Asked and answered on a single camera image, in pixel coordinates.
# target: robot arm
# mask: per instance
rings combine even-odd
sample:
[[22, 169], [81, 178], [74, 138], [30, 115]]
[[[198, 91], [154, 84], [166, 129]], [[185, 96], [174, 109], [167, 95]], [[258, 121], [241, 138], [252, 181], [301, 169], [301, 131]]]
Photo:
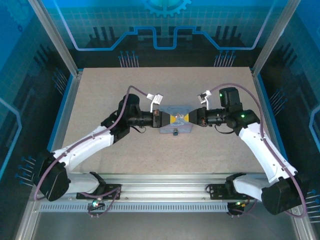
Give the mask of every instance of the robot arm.
[[[298, 182], [304, 197], [307, 194], [309, 180], [290, 165], [281, 155], [269, 137], [264, 138], [284, 165], [277, 161], [264, 143], [260, 133], [260, 120], [252, 110], [243, 110], [238, 90], [227, 87], [220, 90], [222, 109], [198, 108], [189, 113], [189, 121], [202, 127], [226, 124], [233, 129], [253, 152], [262, 166], [267, 180], [253, 179], [245, 173], [236, 173], [226, 179], [228, 193], [246, 194], [262, 201], [271, 214], [279, 214], [301, 204], [301, 199], [287, 171]], [[206, 93], [200, 95], [206, 103]]]
[[[160, 103], [159, 98], [162, 98], [162, 96], [157, 94], [154, 97], [157, 98], [156, 102]], [[128, 95], [125, 106], [124, 100], [125, 97], [120, 101], [118, 110], [85, 137], [62, 149], [54, 152], [44, 151], [38, 155], [32, 176], [32, 182], [35, 185], [39, 184], [44, 172], [49, 169], [54, 161], [57, 161], [40, 185], [40, 191], [49, 201], [55, 201], [69, 193], [84, 192], [96, 196], [105, 193], [106, 183], [97, 173], [71, 173], [71, 171], [99, 150], [121, 140], [129, 134], [130, 127], [160, 128], [163, 123], [170, 122], [168, 121], [170, 115], [165, 112], [158, 110], [141, 111], [139, 97], [134, 94]], [[113, 128], [107, 130], [117, 120], [123, 106], [124, 112], [121, 119]]]

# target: small black object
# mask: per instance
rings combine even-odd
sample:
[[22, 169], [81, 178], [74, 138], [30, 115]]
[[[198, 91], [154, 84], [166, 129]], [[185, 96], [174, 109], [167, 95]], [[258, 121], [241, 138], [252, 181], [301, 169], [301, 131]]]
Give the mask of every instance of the small black object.
[[[56, 160], [53, 153], [45, 150], [38, 154], [33, 168], [32, 182], [38, 185], [40, 178], [51, 163]], [[69, 188], [69, 179], [64, 162], [57, 162], [49, 171], [40, 187], [40, 192], [50, 202], [61, 198]]]
[[235, 132], [234, 130], [232, 130], [232, 131], [219, 131], [219, 130], [217, 129], [217, 124], [214, 125], [214, 128], [215, 128], [215, 130], [216, 130], [218, 133], [220, 133], [220, 134], [233, 134], [233, 133]]
[[241, 111], [239, 92], [235, 87], [226, 87], [219, 90], [221, 107], [226, 108], [229, 114]]
[[248, 125], [260, 123], [260, 119], [252, 110], [242, 110], [229, 114], [225, 117], [226, 125], [233, 129], [235, 134], [239, 136], [242, 128], [246, 129]]
[[235, 186], [234, 186], [234, 180], [240, 176], [246, 175], [246, 173], [244, 172], [239, 172], [239, 173], [235, 173], [231, 176], [228, 176], [225, 179], [225, 183], [224, 186], [228, 192], [229, 195], [234, 195], [237, 194], [236, 190], [235, 190]]
[[178, 132], [178, 129], [173, 129], [173, 136], [178, 136], [179, 132]]
[[[298, 173], [294, 178], [299, 184], [303, 196], [306, 197], [310, 184], [309, 177]], [[291, 178], [281, 179], [272, 186], [263, 188], [261, 200], [264, 207], [273, 215], [301, 205], [297, 188]]]
[[210, 200], [247, 200], [248, 196], [241, 193], [229, 193], [225, 184], [209, 184], [205, 191], [210, 194]]
[[227, 207], [228, 207], [229, 215], [242, 215], [245, 211], [245, 207], [242, 206], [242, 204], [237, 205], [234, 202], [228, 202]]
[[20, 33], [22, 33], [22, 31], [24, 30], [23, 27], [20, 24], [18, 25], [18, 30], [19, 30]]
[[189, 112], [189, 122], [201, 127], [212, 126], [213, 124], [220, 125], [226, 123], [226, 116], [225, 109], [207, 110], [206, 107], [202, 107]]
[[[96, 188], [96, 190], [93, 193], [90, 193], [91, 195], [95, 195], [95, 196], [99, 196], [102, 195], [104, 193], [110, 192], [116, 188], [121, 188], [121, 184], [106, 184], [105, 180], [103, 180], [103, 178], [98, 175], [96, 172], [90, 172], [90, 174], [92, 174], [99, 182], [99, 186]], [[116, 196], [117, 191], [114, 191], [113, 193], [104, 196], [102, 199], [104, 200], [113, 200], [114, 197]], [[89, 196], [84, 196], [83, 194], [81, 194], [80, 192], [78, 192], [76, 194], [76, 199], [80, 199], [80, 200], [88, 200], [88, 199], [96, 199], [95, 197], [89, 197]], [[118, 194], [118, 196], [116, 197], [116, 200], [120, 199], [120, 192]]]

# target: white bracket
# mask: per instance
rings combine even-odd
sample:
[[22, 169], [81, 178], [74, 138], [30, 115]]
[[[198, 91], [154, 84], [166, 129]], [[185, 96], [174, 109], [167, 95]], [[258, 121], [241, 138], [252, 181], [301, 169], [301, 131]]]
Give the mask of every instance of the white bracket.
[[151, 100], [151, 104], [150, 104], [150, 113], [153, 112], [153, 108], [154, 108], [154, 104], [160, 105], [162, 99], [164, 98], [163, 95], [161, 95], [160, 93], [156, 94], [156, 95], [152, 95], [150, 93], [148, 93], [148, 95], [146, 96], [147, 99]]
[[208, 97], [211, 96], [211, 92], [210, 90], [207, 90], [201, 94], [198, 95], [198, 99], [200, 101], [201, 104], [205, 104], [206, 109], [209, 110], [209, 101], [208, 101]]

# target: work surface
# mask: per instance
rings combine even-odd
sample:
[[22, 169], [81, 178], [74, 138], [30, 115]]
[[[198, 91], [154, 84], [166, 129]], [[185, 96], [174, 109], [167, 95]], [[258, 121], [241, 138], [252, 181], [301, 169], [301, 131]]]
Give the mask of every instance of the work surface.
[[[222, 83], [237, 83], [257, 96], [248, 67], [85, 68], [80, 80], [63, 146], [93, 131], [113, 111], [130, 85], [145, 93], [164, 95], [161, 105], [202, 107], [198, 94]], [[142, 111], [151, 101], [140, 97]], [[244, 109], [259, 111], [251, 97], [239, 89]], [[211, 108], [221, 108], [219, 92], [209, 98]], [[227, 127], [218, 127], [228, 132]], [[144, 134], [131, 130], [125, 138], [102, 149], [74, 172], [126, 174], [262, 172], [247, 145], [235, 134], [224, 135], [213, 127], [193, 126], [191, 133], [160, 134], [147, 128]]]

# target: cable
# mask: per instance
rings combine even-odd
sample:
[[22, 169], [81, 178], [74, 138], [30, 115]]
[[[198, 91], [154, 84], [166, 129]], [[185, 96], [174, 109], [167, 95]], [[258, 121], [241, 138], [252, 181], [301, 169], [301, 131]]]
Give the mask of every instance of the cable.
[[134, 130], [136, 130], [138, 133], [140, 133], [140, 134], [144, 134], [146, 131], [147, 131], [147, 129], [146, 129], [146, 127], [144, 126], [144, 127], [141, 127], [142, 129], [144, 129], [144, 131], [139, 131], [135, 126], [131, 126], [131, 128], [133, 128]]
[[93, 217], [98, 218], [98, 217], [106, 214], [106, 213], [111, 209], [112, 205], [114, 204], [116, 198], [118, 197], [118, 195], [119, 195], [119, 193], [120, 193], [120, 188], [119, 188], [119, 187], [116, 188], [115, 190], [117, 190], [117, 191], [116, 191], [116, 194], [114, 195], [114, 198], [112, 199], [112, 202], [110, 203], [110, 205], [109, 205], [102, 213], [97, 213], [96, 215], [93, 215], [93, 214], [91, 213], [91, 211], [93, 211], [93, 210], [91, 210], [91, 209], [89, 208], [89, 209], [88, 209], [88, 215], [89, 215], [90, 217], [92, 217], [92, 218], [93, 218]]
[[220, 134], [233, 134], [233, 133], [235, 132], [234, 130], [232, 130], [232, 131], [227, 131], [227, 132], [219, 131], [219, 130], [217, 129], [217, 124], [214, 125], [214, 128], [215, 128], [215, 130], [216, 130], [218, 133], [220, 133]]
[[125, 112], [125, 107], [126, 107], [126, 104], [127, 104], [127, 101], [128, 101], [128, 97], [129, 97], [129, 92], [130, 92], [130, 89], [135, 89], [136, 91], [138, 91], [139, 93], [141, 93], [142, 95], [144, 96], [147, 96], [146, 93], [144, 93], [143, 91], [139, 90], [138, 88], [136, 88], [135, 86], [132, 86], [130, 85], [126, 91], [126, 95], [124, 97], [124, 101], [123, 101], [123, 106], [122, 106], [122, 109], [121, 109], [121, 112], [118, 116], [118, 118], [115, 120], [115, 122], [110, 126], [108, 127], [107, 129], [105, 130], [102, 130], [100, 132], [97, 132], [91, 136], [88, 136], [88, 137], [85, 137], [84, 139], [76, 142], [75, 144], [73, 144], [71, 147], [69, 147], [64, 153], [62, 153], [60, 156], [58, 156], [51, 164], [50, 166], [44, 171], [42, 177], [40, 178], [39, 182], [38, 182], [38, 185], [36, 186], [36, 189], [35, 189], [35, 192], [34, 192], [34, 195], [33, 195], [33, 199], [35, 201], [37, 200], [41, 200], [42, 198], [38, 198], [37, 195], [38, 195], [38, 192], [40, 190], [40, 187], [42, 185], [42, 183], [44, 182], [46, 176], [48, 175], [48, 173], [51, 171], [51, 169], [54, 167], [54, 165], [59, 162], [63, 157], [67, 156], [67, 153], [70, 153], [70, 151], [72, 149], [74, 149], [75, 147], [79, 146], [80, 144], [84, 143], [85, 141], [88, 141], [92, 138], [95, 138], [101, 134], [104, 134], [105, 132], [109, 131], [110, 129], [112, 129], [115, 125], [118, 124], [118, 122], [120, 121], [121, 117], [123, 116], [124, 112]]
[[108, 196], [108, 195], [110, 195], [110, 194], [113, 194], [115, 191], [118, 191], [118, 190], [120, 190], [120, 187], [117, 187], [117, 188], [115, 188], [115, 189], [113, 189], [113, 190], [111, 190], [111, 191], [109, 191], [109, 192], [106, 192], [106, 193], [104, 193], [104, 194], [101, 194], [101, 195], [91, 195], [91, 194], [89, 194], [89, 193], [86, 193], [86, 192], [80, 192], [83, 196], [85, 196], [85, 197], [88, 197], [88, 198], [103, 198], [103, 197], [105, 197], [105, 196]]
[[265, 134], [264, 134], [264, 114], [262, 112], [262, 108], [260, 106], [259, 101], [256, 99], [256, 97], [248, 89], [246, 89], [244, 86], [241, 86], [240, 84], [237, 84], [237, 83], [230, 83], [230, 82], [223, 83], [223, 84], [220, 84], [220, 85], [214, 87], [213, 89], [211, 89], [210, 92], [212, 93], [214, 90], [217, 90], [217, 89], [219, 89], [221, 87], [224, 87], [224, 86], [233, 86], [233, 87], [241, 88], [242, 90], [246, 91], [252, 97], [252, 99], [254, 100], [255, 104], [257, 105], [257, 107], [259, 109], [259, 113], [260, 113], [260, 135], [261, 135], [261, 139], [262, 139], [263, 143], [265, 144], [265, 146], [268, 148], [268, 150], [271, 152], [273, 157], [280, 164], [282, 169], [284, 169], [285, 172], [288, 174], [288, 176], [291, 178], [291, 180], [292, 180], [292, 182], [293, 182], [293, 184], [294, 184], [294, 186], [295, 186], [295, 188], [296, 188], [296, 190], [297, 190], [297, 192], [299, 194], [299, 197], [301, 199], [301, 204], [302, 204], [302, 208], [303, 208], [303, 213], [301, 215], [295, 215], [295, 214], [292, 214], [289, 211], [285, 211], [285, 213], [288, 214], [291, 217], [294, 217], [294, 218], [299, 218], [299, 219], [304, 218], [307, 215], [307, 206], [306, 206], [306, 201], [305, 201], [304, 194], [302, 193], [302, 190], [301, 190], [297, 180], [294, 178], [294, 176], [291, 174], [291, 172], [287, 169], [286, 165], [277, 156], [277, 154], [275, 153], [275, 151], [272, 149], [272, 147], [269, 145], [269, 143], [267, 142], [267, 140], [265, 138]]

